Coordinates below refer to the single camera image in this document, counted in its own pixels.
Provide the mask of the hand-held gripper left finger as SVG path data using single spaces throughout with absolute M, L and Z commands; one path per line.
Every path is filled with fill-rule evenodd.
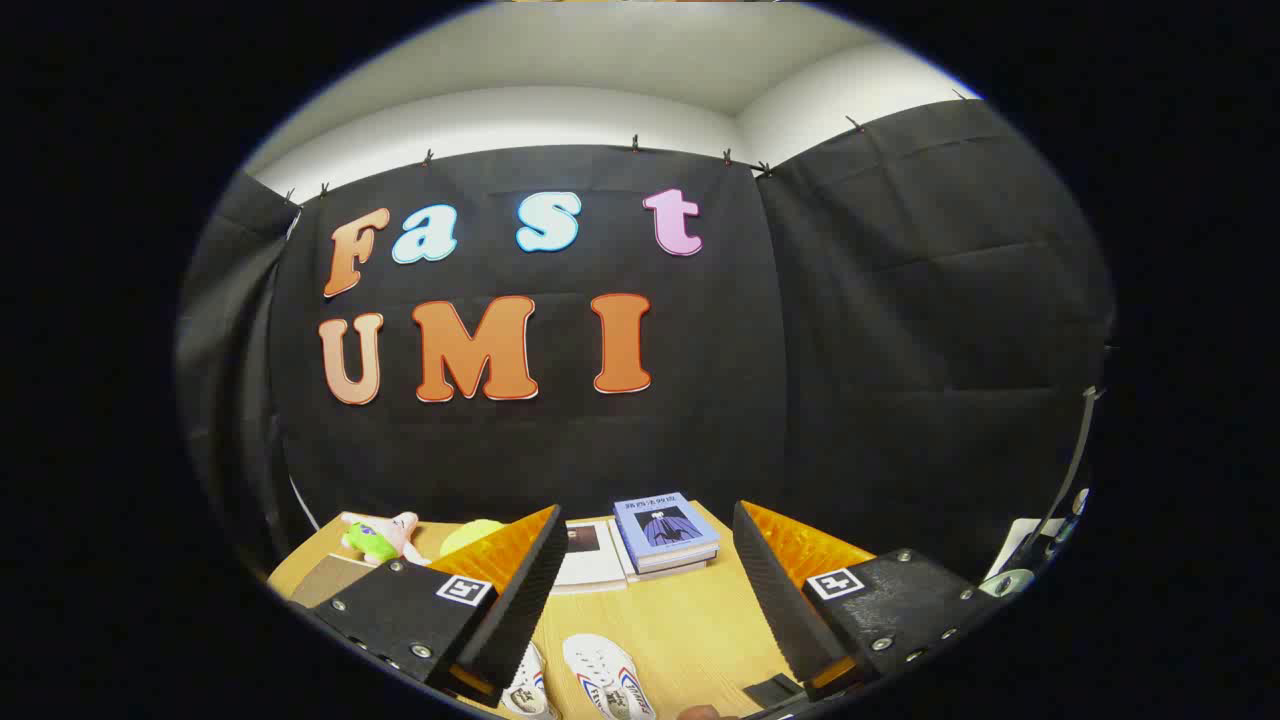
M 435 692 L 494 707 L 567 547 L 552 505 L 434 562 L 384 562 L 310 609 L 329 637 Z

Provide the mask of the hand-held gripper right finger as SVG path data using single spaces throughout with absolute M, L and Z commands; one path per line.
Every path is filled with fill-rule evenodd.
M 1005 600 L 915 550 L 873 555 L 748 501 L 733 543 L 788 670 L 810 700 L 910 673 Z

